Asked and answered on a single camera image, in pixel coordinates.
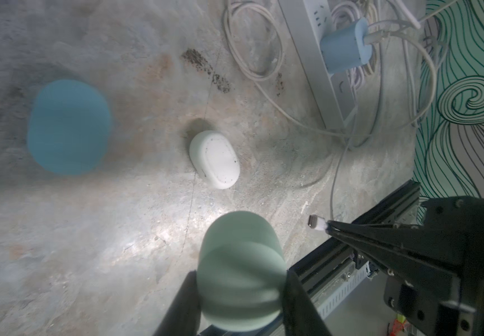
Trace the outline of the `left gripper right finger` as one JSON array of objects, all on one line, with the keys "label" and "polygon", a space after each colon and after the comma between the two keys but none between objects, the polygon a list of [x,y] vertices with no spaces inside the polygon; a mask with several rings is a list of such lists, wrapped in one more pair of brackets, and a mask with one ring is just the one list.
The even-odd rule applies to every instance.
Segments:
[{"label": "left gripper right finger", "polygon": [[292,271],[287,271],[282,295],[282,320],[285,334],[331,336],[307,292]]}]

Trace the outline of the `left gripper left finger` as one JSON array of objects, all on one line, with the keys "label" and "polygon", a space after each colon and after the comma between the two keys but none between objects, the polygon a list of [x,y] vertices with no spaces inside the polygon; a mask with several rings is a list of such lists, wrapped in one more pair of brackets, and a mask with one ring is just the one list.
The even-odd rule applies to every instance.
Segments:
[{"label": "left gripper left finger", "polygon": [[200,323],[201,307],[197,289],[197,272],[191,271],[185,277],[166,315],[153,335],[196,336]]}]

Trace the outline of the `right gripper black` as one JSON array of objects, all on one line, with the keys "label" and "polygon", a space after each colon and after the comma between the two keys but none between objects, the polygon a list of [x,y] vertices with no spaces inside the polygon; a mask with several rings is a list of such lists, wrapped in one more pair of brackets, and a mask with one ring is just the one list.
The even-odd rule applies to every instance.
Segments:
[{"label": "right gripper black", "polygon": [[329,221],[326,233],[390,272],[384,301],[426,335],[484,335],[484,199],[424,203],[421,227]]}]

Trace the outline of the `green earbud case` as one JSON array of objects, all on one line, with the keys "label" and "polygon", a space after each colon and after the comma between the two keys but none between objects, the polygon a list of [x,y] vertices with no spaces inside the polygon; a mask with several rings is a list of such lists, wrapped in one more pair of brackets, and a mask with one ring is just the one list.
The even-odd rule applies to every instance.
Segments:
[{"label": "green earbud case", "polygon": [[213,326],[250,332],[282,312],[287,263],[271,224],[249,211],[216,219],[204,235],[197,267],[201,311]]}]

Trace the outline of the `light blue usb charger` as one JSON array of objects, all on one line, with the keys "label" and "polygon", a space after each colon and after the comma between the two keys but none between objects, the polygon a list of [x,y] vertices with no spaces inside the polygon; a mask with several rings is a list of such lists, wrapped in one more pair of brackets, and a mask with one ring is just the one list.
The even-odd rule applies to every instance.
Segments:
[{"label": "light blue usb charger", "polygon": [[366,18],[360,18],[322,38],[320,51],[329,74],[338,74],[369,62],[373,48],[364,42],[368,26]]}]

